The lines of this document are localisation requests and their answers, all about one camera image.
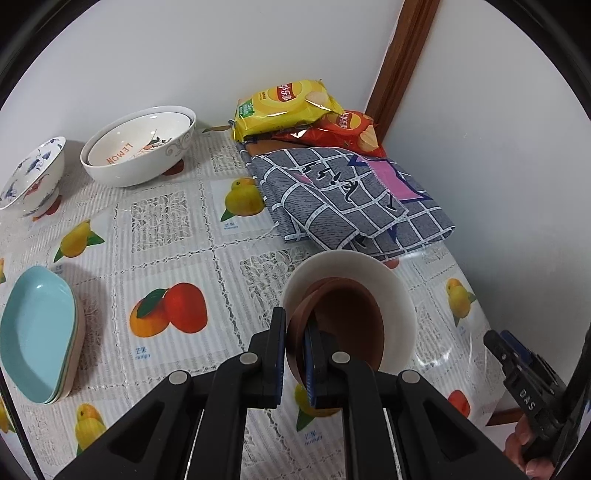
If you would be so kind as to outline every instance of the stacked dishes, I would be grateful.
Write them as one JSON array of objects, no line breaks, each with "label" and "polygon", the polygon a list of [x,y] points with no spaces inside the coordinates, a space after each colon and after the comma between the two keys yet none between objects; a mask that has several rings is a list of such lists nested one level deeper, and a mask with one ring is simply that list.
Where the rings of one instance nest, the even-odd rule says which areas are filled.
[{"label": "stacked dishes", "polygon": [[137,185],[164,173],[183,158],[195,130],[195,112],[157,106],[119,118],[82,148],[88,175],[110,187]]},{"label": "stacked dishes", "polygon": [[0,323],[0,358],[30,401],[50,404],[69,395],[85,326],[81,302],[58,275],[36,265],[18,278]]}]

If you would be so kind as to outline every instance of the cloth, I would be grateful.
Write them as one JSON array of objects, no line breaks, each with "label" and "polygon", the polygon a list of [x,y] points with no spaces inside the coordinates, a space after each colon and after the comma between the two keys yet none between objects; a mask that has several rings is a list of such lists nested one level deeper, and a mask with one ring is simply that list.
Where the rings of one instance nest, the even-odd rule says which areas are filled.
[{"label": "cloth", "polygon": [[[283,148],[266,153],[266,145]],[[239,148],[286,241],[311,238],[326,250],[387,260],[441,241],[455,228],[392,160],[286,145],[293,144],[261,140]]]}]

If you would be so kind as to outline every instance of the metal screw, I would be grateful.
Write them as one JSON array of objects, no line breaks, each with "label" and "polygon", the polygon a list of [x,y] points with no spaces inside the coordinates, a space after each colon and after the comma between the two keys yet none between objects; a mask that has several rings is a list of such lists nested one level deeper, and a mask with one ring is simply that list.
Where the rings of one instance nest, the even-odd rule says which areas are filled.
[{"label": "metal screw", "polygon": [[418,383],[418,381],[421,380],[421,376],[414,370],[405,370],[402,372],[402,379],[406,383]]},{"label": "metal screw", "polygon": [[346,364],[351,360],[351,356],[347,352],[335,352],[332,355],[332,360],[336,364]]},{"label": "metal screw", "polygon": [[176,372],[172,372],[168,376],[168,381],[171,382],[173,385],[181,385],[184,384],[188,379],[187,372],[183,372],[182,370],[177,370]]},{"label": "metal screw", "polygon": [[243,365],[252,365],[255,364],[258,360],[256,353],[252,352],[245,352],[240,356],[240,363]]}]

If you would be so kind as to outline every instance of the wooden trim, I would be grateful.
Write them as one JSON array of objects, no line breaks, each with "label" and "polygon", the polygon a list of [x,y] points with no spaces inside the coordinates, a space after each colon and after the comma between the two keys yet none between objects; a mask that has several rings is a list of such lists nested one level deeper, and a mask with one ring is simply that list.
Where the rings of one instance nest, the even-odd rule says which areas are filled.
[{"label": "wooden trim", "polygon": [[392,43],[388,47],[366,113],[382,141],[413,75],[440,0],[404,0]]},{"label": "wooden trim", "polygon": [[506,423],[515,423],[523,416],[523,412],[519,408],[512,410],[503,410],[494,412],[491,419],[486,424],[487,427],[491,425],[505,425]]}]

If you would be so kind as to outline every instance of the light blue dish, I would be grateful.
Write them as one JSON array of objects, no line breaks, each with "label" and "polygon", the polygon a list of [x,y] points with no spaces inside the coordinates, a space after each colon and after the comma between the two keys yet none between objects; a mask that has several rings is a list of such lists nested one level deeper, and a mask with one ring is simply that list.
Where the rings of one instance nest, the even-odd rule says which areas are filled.
[{"label": "light blue dish", "polygon": [[39,265],[18,278],[0,323],[0,358],[32,402],[55,396],[75,327],[76,301],[64,280]]}]

